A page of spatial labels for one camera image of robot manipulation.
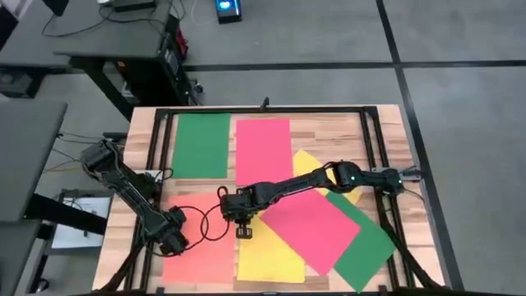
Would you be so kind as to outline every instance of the red paper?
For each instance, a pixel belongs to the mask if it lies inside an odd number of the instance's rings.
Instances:
[[[360,232],[317,190],[282,198],[261,219],[320,275],[329,273]]]
[[[219,204],[217,193],[195,194],[170,197],[170,206],[194,206],[204,212]],[[187,221],[182,225],[182,234],[188,239],[189,246],[201,239],[201,219],[197,210],[182,209]],[[210,230],[207,236],[217,238],[224,233],[226,222],[219,208],[208,215]],[[164,258],[163,281],[166,284],[178,283],[216,283],[230,284],[234,278],[234,239],[235,227],[230,229],[219,241],[203,241],[180,256]]]
[[[236,122],[236,185],[293,177],[288,119],[246,119]]]

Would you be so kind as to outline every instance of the yellow paper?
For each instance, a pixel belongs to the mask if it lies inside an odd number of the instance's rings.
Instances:
[[[305,261],[258,217],[251,239],[240,239],[238,280],[305,282]]]
[[[318,169],[322,165],[323,164],[320,161],[304,150],[299,150],[293,157],[294,176],[310,173],[313,169]],[[332,182],[335,182],[335,176],[333,175],[332,171],[327,171],[327,175]],[[323,196],[326,196],[327,193],[329,193],[329,190],[324,188],[317,188],[317,191],[319,191]],[[345,193],[344,196],[347,197],[347,199],[352,204],[356,204],[362,196],[362,190],[360,188],[356,188],[352,192]]]

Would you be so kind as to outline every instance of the colored paper sheet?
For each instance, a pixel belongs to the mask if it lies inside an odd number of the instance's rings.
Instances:
[[[261,219],[320,275],[330,271],[360,231],[316,190],[281,199]]]
[[[237,121],[236,185],[291,178],[292,158],[288,119]]]
[[[305,282],[305,261],[258,217],[251,239],[239,240],[238,280]]]
[[[196,194],[171,197],[170,206],[194,206],[207,211],[218,204],[217,194]],[[182,208],[187,221],[182,225],[182,234],[188,239],[189,245],[201,238],[202,214],[197,210]],[[208,236],[217,238],[226,227],[219,209],[208,215],[210,230]],[[235,229],[230,225],[229,232],[216,242],[203,241],[180,256],[164,258],[164,283],[216,283],[229,284],[234,277],[234,244]]]
[[[299,176],[305,173],[310,173],[312,172],[312,170],[318,169],[322,165],[323,164],[320,161],[318,161],[316,158],[314,158],[314,156],[308,154],[304,150],[299,150],[298,152],[296,152],[296,154],[293,157],[294,176]],[[332,171],[327,170],[326,172],[327,172],[329,179],[332,182],[336,182],[335,176],[332,173]],[[329,193],[329,190],[324,189],[324,188],[317,188],[317,191],[324,196],[326,196],[327,193]],[[347,197],[347,199],[351,203],[356,204],[358,200],[360,199],[360,197],[362,196],[362,193],[360,190],[357,191],[357,189],[355,189],[352,192],[345,193],[344,196]]]
[[[175,178],[226,178],[230,114],[179,114],[172,169]]]
[[[331,192],[327,199],[361,227],[358,236],[336,263],[335,270],[353,289],[362,292],[393,254],[395,246],[379,225],[345,197]]]

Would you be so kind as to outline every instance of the green paper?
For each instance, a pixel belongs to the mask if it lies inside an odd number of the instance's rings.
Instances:
[[[230,114],[178,115],[175,178],[227,178]]]
[[[395,246],[378,224],[343,195],[330,192],[327,199],[360,225],[360,233],[335,265],[336,272],[360,293],[393,254]]]

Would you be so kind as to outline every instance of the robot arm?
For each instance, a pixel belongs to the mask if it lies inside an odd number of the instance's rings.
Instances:
[[[332,182],[327,170],[332,170],[335,182]],[[290,178],[279,183],[261,182],[239,188],[235,194],[228,194],[226,187],[221,189],[225,194],[220,198],[223,218],[239,225],[236,229],[238,238],[251,238],[251,229],[247,228],[253,215],[258,211],[275,204],[282,197],[303,192],[312,188],[327,188],[332,192],[351,192],[358,186],[379,187],[384,192],[399,194],[404,185],[396,169],[385,169],[381,172],[362,171],[355,163],[349,161],[330,162],[310,173]]]
[[[102,140],[82,151],[84,171],[93,179],[115,191],[126,204],[141,217],[145,240],[153,239],[160,245],[164,255],[178,255],[188,245],[181,234],[186,217],[176,206],[161,211],[148,202],[148,198],[160,194],[159,184],[149,174],[137,174],[128,168],[117,147]]]

